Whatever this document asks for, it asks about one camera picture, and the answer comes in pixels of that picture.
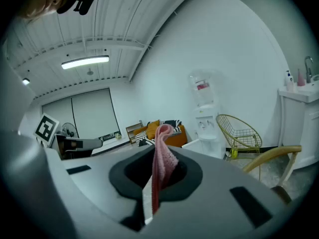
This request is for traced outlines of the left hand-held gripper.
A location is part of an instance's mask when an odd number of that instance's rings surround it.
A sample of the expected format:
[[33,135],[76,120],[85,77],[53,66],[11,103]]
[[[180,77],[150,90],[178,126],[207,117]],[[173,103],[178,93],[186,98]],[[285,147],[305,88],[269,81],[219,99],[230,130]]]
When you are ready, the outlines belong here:
[[[84,153],[78,151],[80,141],[73,137],[58,133],[59,121],[43,114],[35,129],[33,135],[42,147],[55,150],[61,160],[83,158]],[[99,138],[81,139],[83,150],[94,150],[103,146],[103,142]]]

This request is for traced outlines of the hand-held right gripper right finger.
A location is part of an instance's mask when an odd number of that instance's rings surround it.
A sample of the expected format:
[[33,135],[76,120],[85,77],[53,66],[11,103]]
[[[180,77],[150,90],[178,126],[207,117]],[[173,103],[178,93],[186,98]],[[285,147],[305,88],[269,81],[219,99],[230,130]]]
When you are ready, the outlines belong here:
[[[203,178],[185,200],[163,202],[144,235],[152,239],[262,239],[288,220],[292,208],[264,184],[230,162],[182,148],[180,154],[196,161]],[[246,188],[272,216],[254,227],[230,189]]]

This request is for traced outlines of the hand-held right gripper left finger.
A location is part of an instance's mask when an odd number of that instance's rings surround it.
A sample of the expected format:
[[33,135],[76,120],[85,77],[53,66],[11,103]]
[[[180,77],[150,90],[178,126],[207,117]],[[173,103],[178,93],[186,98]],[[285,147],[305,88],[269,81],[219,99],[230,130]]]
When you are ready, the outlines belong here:
[[59,239],[149,239],[120,222],[133,213],[136,202],[119,195],[109,171],[119,161],[143,148],[115,154],[62,161],[54,149],[45,149],[47,169],[65,214]]

